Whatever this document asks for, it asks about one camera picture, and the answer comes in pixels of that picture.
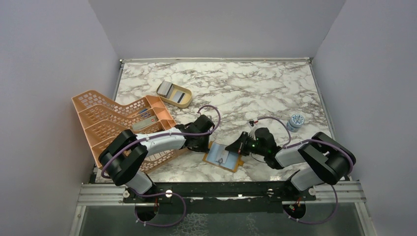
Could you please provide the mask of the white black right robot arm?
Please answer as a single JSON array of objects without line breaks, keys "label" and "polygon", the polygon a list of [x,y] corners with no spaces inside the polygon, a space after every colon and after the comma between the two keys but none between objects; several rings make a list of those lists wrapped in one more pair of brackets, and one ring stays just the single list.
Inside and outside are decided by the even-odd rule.
[{"label": "white black right robot arm", "polygon": [[282,193],[290,200],[296,200],[312,186],[337,184],[356,163],[356,157],[349,150],[323,132],[297,145],[281,147],[268,128],[256,128],[252,133],[242,132],[225,150],[243,156],[260,155],[270,168],[277,170],[307,163],[305,169],[285,181]]}]

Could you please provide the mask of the aluminium table frame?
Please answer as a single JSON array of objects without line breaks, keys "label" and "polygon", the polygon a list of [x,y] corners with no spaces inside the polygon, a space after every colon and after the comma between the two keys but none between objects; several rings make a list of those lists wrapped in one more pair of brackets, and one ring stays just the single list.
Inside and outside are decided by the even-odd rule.
[{"label": "aluminium table frame", "polygon": [[[306,59],[126,62],[115,100],[72,101],[99,173],[83,236],[364,236],[365,196],[340,180]],[[330,180],[321,163],[342,161]]]}]

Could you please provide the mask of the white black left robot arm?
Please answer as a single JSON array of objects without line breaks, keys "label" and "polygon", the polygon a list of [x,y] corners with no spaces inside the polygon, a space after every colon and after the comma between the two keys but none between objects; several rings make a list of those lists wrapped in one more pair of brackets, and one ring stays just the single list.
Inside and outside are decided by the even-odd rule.
[{"label": "white black left robot arm", "polygon": [[209,137],[218,127],[209,117],[200,115],[194,122],[152,134],[124,130],[99,155],[102,173],[116,186],[126,185],[141,201],[148,202],[153,199],[155,189],[150,177],[140,170],[145,159],[163,151],[184,148],[208,152]]}]

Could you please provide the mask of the blue white small jar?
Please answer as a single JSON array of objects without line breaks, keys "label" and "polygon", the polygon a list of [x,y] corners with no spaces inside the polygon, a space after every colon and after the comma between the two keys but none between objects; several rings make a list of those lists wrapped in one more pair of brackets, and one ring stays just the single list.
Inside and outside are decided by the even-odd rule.
[{"label": "blue white small jar", "polygon": [[293,114],[287,121],[287,129],[290,132],[298,132],[299,129],[304,125],[305,119],[301,114]]}]

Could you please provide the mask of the pink plastic desk organizer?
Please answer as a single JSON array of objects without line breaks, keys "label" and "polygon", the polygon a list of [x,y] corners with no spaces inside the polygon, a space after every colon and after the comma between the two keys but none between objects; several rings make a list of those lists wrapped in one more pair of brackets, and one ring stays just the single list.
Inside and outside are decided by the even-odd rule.
[{"label": "pink plastic desk organizer", "polygon": [[[157,96],[146,95],[121,105],[95,90],[88,90],[74,96],[72,102],[99,169],[102,169],[99,155],[122,131],[131,129],[135,134],[150,134],[168,130],[176,124]],[[139,131],[132,129],[133,124],[151,116],[156,116],[158,121]]]}]

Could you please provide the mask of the grey deli box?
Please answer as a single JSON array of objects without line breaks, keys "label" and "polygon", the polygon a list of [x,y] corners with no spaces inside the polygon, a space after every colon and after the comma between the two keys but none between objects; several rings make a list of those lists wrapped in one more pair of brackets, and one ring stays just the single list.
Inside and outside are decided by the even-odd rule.
[{"label": "grey deli box", "polygon": [[139,130],[142,130],[142,129],[156,123],[157,121],[158,121],[158,119],[157,119],[156,116],[151,116],[151,117],[148,117],[144,120],[141,120],[141,121],[133,124],[132,129],[135,130],[135,131],[139,131]]}]

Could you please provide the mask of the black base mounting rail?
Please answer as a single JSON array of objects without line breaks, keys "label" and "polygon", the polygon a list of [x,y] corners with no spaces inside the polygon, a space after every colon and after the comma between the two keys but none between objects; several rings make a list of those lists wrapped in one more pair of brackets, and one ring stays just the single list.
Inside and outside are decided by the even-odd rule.
[{"label": "black base mounting rail", "polygon": [[158,182],[146,197],[129,188],[123,194],[125,204],[160,214],[282,213],[285,204],[315,200],[307,190],[291,192],[284,181]]}]

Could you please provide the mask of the loose striped card in tray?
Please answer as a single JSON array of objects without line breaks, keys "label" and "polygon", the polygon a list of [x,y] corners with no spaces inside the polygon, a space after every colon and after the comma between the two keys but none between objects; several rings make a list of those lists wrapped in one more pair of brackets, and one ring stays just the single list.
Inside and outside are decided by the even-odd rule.
[{"label": "loose striped card in tray", "polygon": [[176,93],[174,94],[172,100],[176,103],[180,103],[183,99],[183,97],[185,96],[185,93],[182,91],[176,91]]}]

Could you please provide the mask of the yellow leather card holder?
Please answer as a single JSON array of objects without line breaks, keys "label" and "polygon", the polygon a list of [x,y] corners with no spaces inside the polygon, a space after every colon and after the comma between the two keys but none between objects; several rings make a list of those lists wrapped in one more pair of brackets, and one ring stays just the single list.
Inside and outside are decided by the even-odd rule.
[{"label": "yellow leather card holder", "polygon": [[211,141],[209,152],[203,157],[203,161],[221,169],[235,173],[244,162],[240,154],[225,150],[225,145]]}]

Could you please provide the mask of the stack of grey cards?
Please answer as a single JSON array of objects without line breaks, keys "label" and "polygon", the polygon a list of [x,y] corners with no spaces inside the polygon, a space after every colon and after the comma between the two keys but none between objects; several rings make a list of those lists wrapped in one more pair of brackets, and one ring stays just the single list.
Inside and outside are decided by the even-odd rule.
[{"label": "stack of grey cards", "polygon": [[172,90],[173,90],[173,83],[168,82],[168,81],[163,81],[157,89],[157,94],[159,96],[169,98],[172,93]]}]

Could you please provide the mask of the beige oval plastic tray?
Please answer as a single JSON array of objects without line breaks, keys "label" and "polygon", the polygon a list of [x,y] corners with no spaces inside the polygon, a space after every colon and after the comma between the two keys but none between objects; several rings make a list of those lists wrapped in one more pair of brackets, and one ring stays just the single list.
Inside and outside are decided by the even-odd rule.
[{"label": "beige oval plastic tray", "polygon": [[184,87],[163,81],[156,90],[162,101],[179,108],[186,108],[192,101],[192,92]]}]

